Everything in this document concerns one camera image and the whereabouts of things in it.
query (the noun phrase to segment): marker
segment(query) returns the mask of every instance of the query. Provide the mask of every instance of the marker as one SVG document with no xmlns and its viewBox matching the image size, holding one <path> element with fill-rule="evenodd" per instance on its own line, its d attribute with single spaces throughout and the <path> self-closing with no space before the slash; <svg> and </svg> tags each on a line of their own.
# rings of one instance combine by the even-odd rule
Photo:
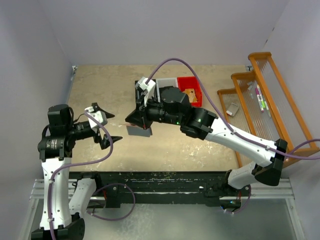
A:
<svg viewBox="0 0 320 240">
<path fill-rule="evenodd" d="M 259 92 L 259 96 L 260 96 L 260 100 L 261 100 L 261 103 L 262 103 L 262 107 L 265 109 L 266 108 L 266 105 L 265 105 L 265 102 L 263 100 L 263 97 L 262 97 L 262 93 L 261 93 L 261 89 L 259 87 L 259 84 L 256 85 L 256 88 L 258 89 L 258 92 Z"/>
<path fill-rule="evenodd" d="M 260 99 L 260 94 L 259 94 L 258 88 L 255 88 L 255 93 L 256 93 L 256 98 L 258 99 L 260 110 L 261 110 L 261 112 L 264 112 L 264 107 L 262 106 L 262 103 L 261 103 L 261 99 Z"/>
<path fill-rule="evenodd" d="M 270 114 L 270 110 L 269 110 L 269 106 L 267 104 L 267 101 L 265 100 L 265 98 L 263 98 L 264 104 L 265 104 L 265 109 L 266 112 L 268 113 L 269 118 L 271 118 L 271 114 Z"/>
</svg>

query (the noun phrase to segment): wooden frame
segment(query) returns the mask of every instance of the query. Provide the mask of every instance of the wooden frame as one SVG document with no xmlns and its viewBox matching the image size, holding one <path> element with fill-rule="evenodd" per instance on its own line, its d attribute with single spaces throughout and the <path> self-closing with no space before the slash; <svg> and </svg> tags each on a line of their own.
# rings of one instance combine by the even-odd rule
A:
<svg viewBox="0 0 320 240">
<path fill-rule="evenodd" d="M 273 73 L 276 76 L 276 79 L 277 79 L 293 113 L 294 113 L 294 116 L 296 117 L 298 124 L 301 127 L 301 130 L 302 130 L 305 138 L 307 140 L 313 139 L 304 119 L 302 118 L 302 116 L 300 114 L 299 109 L 297 108 L 297 105 L 295 104 L 295 101 L 293 100 L 292 95 L 290 94 L 290 92 L 286 86 L 284 79 L 282 78 L 274 60 L 272 59 L 271 53 L 270 52 L 254 52 L 254 53 L 251 53 L 248 56 L 248 58 L 252 64 L 253 70 L 250 72 L 241 72 L 241 73 L 232 74 L 231 79 L 233 81 L 234 88 L 221 89 L 217 92 L 219 95 L 219 99 L 221 101 L 222 109 L 223 109 L 224 116 L 225 116 L 226 120 L 229 122 L 228 115 L 226 114 L 226 106 L 223 101 L 223 95 L 236 93 L 239 97 L 240 104 L 242 106 L 242 109 L 243 109 L 243 112 L 245 115 L 245 120 L 248 124 L 249 130 L 252 134 L 257 135 L 256 129 L 253 125 L 253 121 L 251 119 L 247 104 L 246 104 L 244 96 L 243 96 L 243 92 L 245 90 L 247 90 L 247 88 L 248 88 L 248 85 L 246 83 L 252 82 L 252 81 L 257 81 L 257 83 L 259 84 L 260 89 L 262 91 L 262 94 L 265 97 L 265 100 L 267 101 L 267 104 L 269 106 L 271 118 L 272 118 L 272 121 L 274 122 L 275 128 L 276 128 L 280 138 L 286 140 L 288 143 L 287 152 L 289 153 L 290 151 L 292 151 L 294 149 L 294 145 L 293 145 L 292 140 L 289 136 L 287 128 L 281 118 L 279 110 L 278 110 L 278 108 L 272 98 L 272 95 L 268 89 L 268 86 L 267 86 L 265 79 L 263 77 L 263 74 L 261 72 L 261 69 L 263 69 L 267 63 L 269 63 L 272 70 L 273 70 Z M 238 80 L 245 81 L 245 84 L 239 84 Z M 317 147 L 316 143 L 314 143 L 314 142 L 311 142 L 309 144 L 309 146 L 310 146 L 309 148 L 298 149 L 297 151 L 294 152 L 294 155 L 307 157 L 307 156 L 310 156 L 314 153 L 319 152 L 319 150 L 320 150 Z M 239 167 L 241 167 L 242 166 L 241 157 L 238 152 L 236 152 L 236 157 L 237 157 Z M 297 161 L 298 160 L 295 158 L 286 159 L 284 162 L 284 167 L 287 167 L 291 164 L 294 164 Z"/>
</svg>

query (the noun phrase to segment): floor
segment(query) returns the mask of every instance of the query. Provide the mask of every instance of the floor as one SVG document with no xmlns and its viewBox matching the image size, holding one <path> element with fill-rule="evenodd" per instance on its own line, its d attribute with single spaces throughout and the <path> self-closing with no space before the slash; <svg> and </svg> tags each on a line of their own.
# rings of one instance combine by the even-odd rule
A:
<svg viewBox="0 0 320 240">
<path fill-rule="evenodd" d="M 213 102 L 222 111 L 217 95 L 220 89 L 232 88 L 231 74 L 245 72 L 243 65 L 196 65 L 195 72 L 202 80 Z M 226 171 L 237 169 L 233 150 L 214 142 L 185 136 L 176 125 L 153 123 L 151 137 L 130 136 L 125 117 L 135 108 L 134 81 L 148 76 L 154 65 L 83 65 L 79 66 L 68 104 L 77 117 L 97 102 L 101 108 L 115 114 L 108 120 L 107 130 L 123 139 L 114 144 L 109 159 L 104 162 L 71 168 L 71 171 Z M 190 76 L 183 65 L 165 65 L 154 76 L 170 78 Z M 213 111 L 203 97 L 203 108 Z M 94 161 L 104 157 L 93 139 L 76 142 L 73 163 Z"/>
</svg>

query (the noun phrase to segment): wall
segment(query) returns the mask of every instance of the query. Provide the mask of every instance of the wall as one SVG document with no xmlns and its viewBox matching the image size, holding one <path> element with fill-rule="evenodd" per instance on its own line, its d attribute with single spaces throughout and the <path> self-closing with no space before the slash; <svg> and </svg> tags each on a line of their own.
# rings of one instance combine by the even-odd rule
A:
<svg viewBox="0 0 320 240">
<path fill-rule="evenodd" d="M 37 0 L 0 0 L 0 239 L 16 240 L 48 108 L 66 102 L 72 66 Z"/>
<path fill-rule="evenodd" d="M 40 0 L 73 64 L 247 63 L 288 0 Z"/>
<path fill-rule="evenodd" d="M 311 133 L 319 138 L 320 1 L 290 0 L 263 51 L 270 51 Z M 290 176 L 308 240 L 319 239 L 320 161 L 300 161 Z"/>
</svg>

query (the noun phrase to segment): metal frame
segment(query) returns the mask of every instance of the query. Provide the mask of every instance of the metal frame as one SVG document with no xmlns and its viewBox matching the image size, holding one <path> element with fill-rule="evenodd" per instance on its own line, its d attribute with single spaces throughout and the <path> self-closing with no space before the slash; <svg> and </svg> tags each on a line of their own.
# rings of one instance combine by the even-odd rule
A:
<svg viewBox="0 0 320 240">
<path fill-rule="evenodd" d="M 69 179 L 68 182 L 68 197 L 72 198 L 75 187 L 72 186 L 76 179 Z M 44 199 L 44 180 L 36 179 L 31 191 L 27 215 L 25 217 L 24 225 L 20 232 L 18 240 L 26 240 L 31 232 L 32 223 L 34 221 L 35 213 L 39 204 L 39 200 Z M 221 200 L 233 200 L 233 196 L 221 197 Z M 262 183 L 254 183 L 251 185 L 251 199 L 284 199 L 288 208 L 289 216 L 292 222 L 294 233 L 297 240 L 305 240 L 305 234 L 297 213 L 295 197 L 292 191 L 291 183 L 288 178 L 281 179 L 278 186 L 268 186 Z M 92 196 L 91 201 L 104 201 L 104 197 Z"/>
</svg>

